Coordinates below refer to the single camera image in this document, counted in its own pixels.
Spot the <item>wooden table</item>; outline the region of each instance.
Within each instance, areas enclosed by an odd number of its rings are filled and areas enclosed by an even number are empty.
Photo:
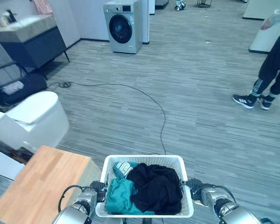
[[[0,199],[0,221],[6,224],[50,224],[65,188],[89,186],[101,171],[90,157],[42,146]],[[79,189],[70,189],[64,208]]]

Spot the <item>sneaker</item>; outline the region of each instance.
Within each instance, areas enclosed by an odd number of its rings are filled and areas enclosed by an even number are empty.
[[[240,95],[233,95],[232,99],[237,102],[238,104],[243,105],[247,109],[254,108],[254,104],[252,101],[248,100],[248,96],[240,96]]]
[[[257,101],[260,104],[260,108],[263,110],[270,109],[270,106],[272,105],[272,102],[266,101],[266,97],[264,95],[260,95],[259,98],[257,98]]]

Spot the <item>person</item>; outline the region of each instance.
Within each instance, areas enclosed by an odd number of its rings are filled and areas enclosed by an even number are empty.
[[[260,27],[261,30],[266,30],[274,24],[280,22],[280,9],[275,10],[274,15],[270,16]],[[280,94],[280,37],[277,39],[272,50],[267,55],[266,60],[262,64],[259,71],[259,78],[254,83],[253,90],[248,96],[233,95],[232,99],[245,108],[252,109],[256,101],[259,101],[260,107],[264,110],[270,109],[273,100]],[[267,96],[261,93],[274,80],[275,83],[270,89]]]

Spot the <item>black bag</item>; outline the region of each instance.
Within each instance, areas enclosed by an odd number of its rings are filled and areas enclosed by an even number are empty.
[[[47,89],[47,83],[45,81],[45,78],[38,74],[38,73],[27,73],[26,69],[24,67],[21,67],[18,63],[12,62],[3,66],[0,66],[0,69],[3,69],[5,67],[11,66],[13,64],[16,64],[18,68],[20,69],[21,77],[19,79],[13,80],[7,84],[0,85],[0,105],[10,105],[14,103],[18,103],[28,96],[37,93],[39,91]],[[11,95],[7,95],[2,88],[15,83],[17,81],[20,81],[23,83],[24,87],[15,93]]]

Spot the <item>laundry basket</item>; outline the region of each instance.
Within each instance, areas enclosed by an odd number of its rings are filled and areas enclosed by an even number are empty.
[[[177,155],[109,155],[106,157],[101,175],[101,182],[110,182],[115,178],[113,165],[116,162],[137,162],[147,165],[157,164],[173,168],[181,181],[187,181],[187,172],[182,157]],[[99,217],[112,218],[188,218],[193,215],[193,203],[191,199],[190,189],[182,186],[182,210],[176,215],[113,215],[106,210],[106,204],[98,203],[96,206],[96,214]]]

